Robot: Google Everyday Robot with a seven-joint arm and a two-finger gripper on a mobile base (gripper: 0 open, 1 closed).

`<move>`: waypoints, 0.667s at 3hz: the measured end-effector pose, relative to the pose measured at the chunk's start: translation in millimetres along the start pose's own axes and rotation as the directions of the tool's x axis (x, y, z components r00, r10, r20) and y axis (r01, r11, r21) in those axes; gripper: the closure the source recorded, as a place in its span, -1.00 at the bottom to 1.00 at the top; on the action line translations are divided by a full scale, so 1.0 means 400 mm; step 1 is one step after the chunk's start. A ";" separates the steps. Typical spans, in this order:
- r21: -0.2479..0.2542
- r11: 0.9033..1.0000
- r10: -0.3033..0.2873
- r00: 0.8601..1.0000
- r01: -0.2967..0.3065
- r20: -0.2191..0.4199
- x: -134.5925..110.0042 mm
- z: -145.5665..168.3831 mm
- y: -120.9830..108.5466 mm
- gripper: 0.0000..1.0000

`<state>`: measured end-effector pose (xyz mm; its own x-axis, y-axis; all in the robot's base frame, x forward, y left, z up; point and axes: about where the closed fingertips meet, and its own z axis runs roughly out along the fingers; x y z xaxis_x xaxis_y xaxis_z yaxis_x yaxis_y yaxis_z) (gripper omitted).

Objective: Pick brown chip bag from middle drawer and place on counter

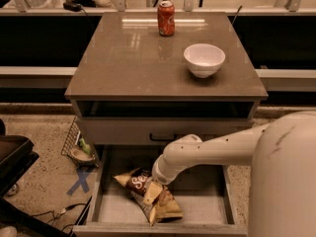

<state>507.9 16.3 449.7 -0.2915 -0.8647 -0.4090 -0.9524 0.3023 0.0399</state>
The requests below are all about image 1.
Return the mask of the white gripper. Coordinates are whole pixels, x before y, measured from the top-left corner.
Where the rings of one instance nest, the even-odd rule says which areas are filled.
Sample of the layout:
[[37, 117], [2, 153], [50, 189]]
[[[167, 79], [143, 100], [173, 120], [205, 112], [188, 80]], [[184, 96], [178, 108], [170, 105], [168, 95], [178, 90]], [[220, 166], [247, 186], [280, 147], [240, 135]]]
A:
[[[164, 160], [156, 160], [152, 168], [153, 178], [163, 185], [168, 185], [173, 181], [172, 168]], [[159, 197], [163, 191], [163, 186], [155, 181], [152, 181], [148, 186], [143, 197], [145, 204], [151, 204]]]

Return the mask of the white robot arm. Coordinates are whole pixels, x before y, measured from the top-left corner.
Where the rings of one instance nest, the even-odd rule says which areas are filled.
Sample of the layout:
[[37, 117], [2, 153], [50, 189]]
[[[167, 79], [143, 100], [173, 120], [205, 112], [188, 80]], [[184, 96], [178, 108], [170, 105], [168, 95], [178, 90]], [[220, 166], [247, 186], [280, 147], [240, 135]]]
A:
[[316, 237], [316, 112], [208, 141], [189, 134], [169, 143], [152, 175], [163, 185], [196, 165], [249, 165], [249, 237]]

